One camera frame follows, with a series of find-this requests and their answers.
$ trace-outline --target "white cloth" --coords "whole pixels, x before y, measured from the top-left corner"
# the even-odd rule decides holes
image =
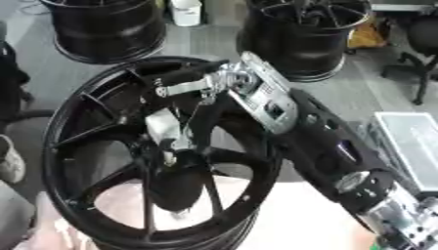
[[[225,207],[240,196],[248,183],[247,180],[225,177],[215,177],[215,180]],[[157,229],[180,229],[208,220],[212,213],[207,196],[204,191],[185,219],[175,219],[168,212],[154,207]],[[131,227],[142,227],[140,184],[113,187],[103,193],[96,204],[109,217]],[[55,222],[59,224],[61,216],[44,194],[38,197],[38,218],[36,234],[16,250],[96,250],[91,241],[84,240],[83,235],[73,228],[66,230],[69,238],[65,233],[57,232]],[[358,245],[356,239],[361,235],[367,238],[365,243]],[[372,236],[366,234],[339,205],[326,200],[310,185],[278,183],[263,203],[253,230],[239,250],[364,250],[370,249],[371,244]]]

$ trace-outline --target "chair wheel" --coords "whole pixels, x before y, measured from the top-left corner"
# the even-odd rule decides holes
[[[346,49],[345,54],[350,55],[350,56],[354,56],[354,55],[358,54],[358,51],[356,49]]]
[[[35,98],[33,97],[32,94],[23,91],[22,92],[22,100],[25,101],[26,103],[32,103],[33,101],[35,101]]]
[[[413,100],[413,104],[415,104],[415,105],[422,105],[423,102],[422,102],[422,100],[415,99],[415,100]]]

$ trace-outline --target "sneaker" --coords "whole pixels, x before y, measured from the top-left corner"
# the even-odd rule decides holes
[[[12,140],[0,135],[0,180],[16,184],[24,178],[25,163]]]

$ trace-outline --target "wheel hub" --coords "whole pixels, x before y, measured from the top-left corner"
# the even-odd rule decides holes
[[[205,157],[193,150],[181,150],[174,157],[175,164],[162,164],[152,178],[152,198],[158,207],[179,212],[191,208],[200,198],[202,173],[209,171],[209,166]]]

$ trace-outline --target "black wheel rim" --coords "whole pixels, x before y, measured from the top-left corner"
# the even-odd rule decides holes
[[[132,62],[156,53],[166,27],[154,0],[41,0],[55,46],[81,63]]]
[[[91,142],[118,141],[123,143],[130,152],[138,151],[139,136],[144,134],[143,119],[137,119],[135,107],[139,99],[126,99],[125,109],[116,109],[111,105],[111,98],[119,93],[142,93],[153,84],[145,84],[145,75],[177,70],[184,66],[204,63],[202,60],[187,58],[152,58],[117,66],[95,77],[77,90],[57,111],[47,130],[43,151],[43,182],[60,213],[76,228],[90,235],[94,240],[121,249],[222,249],[217,245],[211,248],[211,243],[221,236],[236,234],[236,229],[250,229],[251,220],[259,205],[275,183],[280,170],[280,163],[268,163],[248,153],[231,151],[223,148],[210,148],[204,154],[209,165],[219,163],[238,163],[252,170],[252,180],[240,198],[228,209],[223,210],[220,201],[214,197],[217,189],[214,182],[206,181],[205,187],[212,200],[214,216],[210,220],[186,229],[154,231],[149,220],[151,202],[149,199],[148,166],[154,159],[145,161],[134,158],[133,161],[115,172],[101,183],[87,188],[74,187],[80,185],[68,181],[70,169],[68,162],[74,161],[73,153],[77,148]],[[226,113],[218,121],[219,126],[236,139],[247,141],[248,147],[261,143],[257,138],[263,134],[261,128],[252,120],[241,118],[239,122],[227,118]],[[246,136],[248,131],[254,131],[252,139]],[[269,156],[274,157],[274,150]],[[145,206],[144,229],[134,229],[113,221],[94,207],[92,201],[102,191],[125,183],[132,179],[140,179],[144,187]],[[235,239],[231,245],[237,245],[241,239]]]

